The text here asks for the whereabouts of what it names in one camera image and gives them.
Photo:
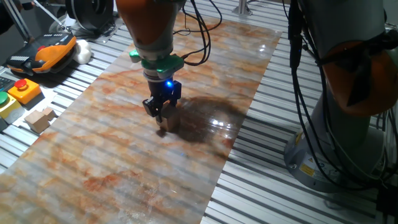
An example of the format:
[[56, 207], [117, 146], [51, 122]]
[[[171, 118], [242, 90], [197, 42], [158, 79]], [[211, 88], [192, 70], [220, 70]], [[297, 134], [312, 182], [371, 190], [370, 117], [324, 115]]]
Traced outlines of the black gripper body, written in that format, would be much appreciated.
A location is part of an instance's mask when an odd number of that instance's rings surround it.
[[148, 82], [150, 96], [157, 98], [162, 103], [169, 100], [172, 93], [182, 94], [182, 84], [176, 80], [168, 79], [162, 82]]

